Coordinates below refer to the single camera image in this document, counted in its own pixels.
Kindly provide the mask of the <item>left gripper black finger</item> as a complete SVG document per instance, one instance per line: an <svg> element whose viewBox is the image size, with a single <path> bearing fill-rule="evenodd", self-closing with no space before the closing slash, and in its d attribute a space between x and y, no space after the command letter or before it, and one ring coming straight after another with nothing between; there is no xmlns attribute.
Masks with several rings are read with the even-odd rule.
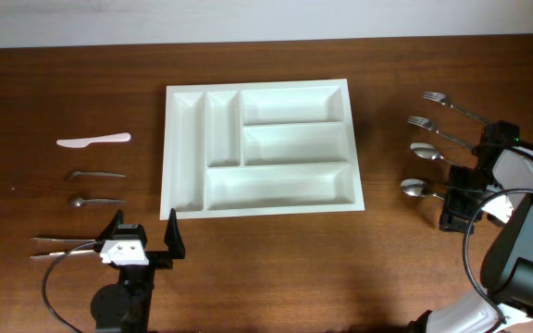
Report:
<svg viewBox="0 0 533 333"><path fill-rule="evenodd" d="M95 239L95 244L93 250L96 253L101 252L104 247L104 244L107 240L110 240L114 235L117 227L124 222L124 213L121 209L118 209L108 225L103 229L103 231Z"/></svg>
<svg viewBox="0 0 533 333"><path fill-rule="evenodd" d="M171 208L168 214L164 243L167 246L168 253L173 259L181 260L185 258L186 248L180 235L177 212L174 208Z"/></svg>

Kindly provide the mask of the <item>metal spoon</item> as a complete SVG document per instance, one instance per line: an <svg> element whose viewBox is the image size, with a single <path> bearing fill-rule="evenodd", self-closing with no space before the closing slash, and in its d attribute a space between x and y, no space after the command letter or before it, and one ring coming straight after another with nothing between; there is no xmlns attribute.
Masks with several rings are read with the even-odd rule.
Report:
<svg viewBox="0 0 533 333"><path fill-rule="evenodd" d="M427 160L439 160L444 163L447 163L449 165L452 165L452 162L449 161L446 157L444 157L441 152L433 145L425 142L413 142L410 145L411 151L424 159Z"/></svg>
<svg viewBox="0 0 533 333"><path fill-rule="evenodd" d="M428 184L422 179L404 179L401 182L401 190L408 196L413 197L428 197L432 196L444 200L444 196L440 193L432 191Z"/></svg>

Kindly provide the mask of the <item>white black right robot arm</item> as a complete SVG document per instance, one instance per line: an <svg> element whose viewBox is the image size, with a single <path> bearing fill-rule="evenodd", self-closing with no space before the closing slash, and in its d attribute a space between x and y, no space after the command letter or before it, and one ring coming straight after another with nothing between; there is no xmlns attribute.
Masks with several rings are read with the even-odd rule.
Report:
<svg viewBox="0 0 533 333"><path fill-rule="evenodd" d="M428 310L408 324L410 332L503 332L533 321L533 144L515 124L485 124L470 146L473 168L449 170L439 227L463 235L462 258L472 289L458 301ZM469 243L482 218L501 231L474 277Z"/></svg>

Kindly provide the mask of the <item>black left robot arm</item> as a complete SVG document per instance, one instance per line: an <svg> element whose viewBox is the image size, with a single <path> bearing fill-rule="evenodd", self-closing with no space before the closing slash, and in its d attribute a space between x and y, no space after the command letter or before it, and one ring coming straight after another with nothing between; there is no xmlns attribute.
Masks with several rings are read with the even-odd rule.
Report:
<svg viewBox="0 0 533 333"><path fill-rule="evenodd" d="M117 210L95 239L94 251L105 265L118 271L118 281L99 289L91 301L97 332L146 332L155 288L155 272L169 270L185 258L177 213L168 214L164 251L147 251L144 227L126 224Z"/></svg>

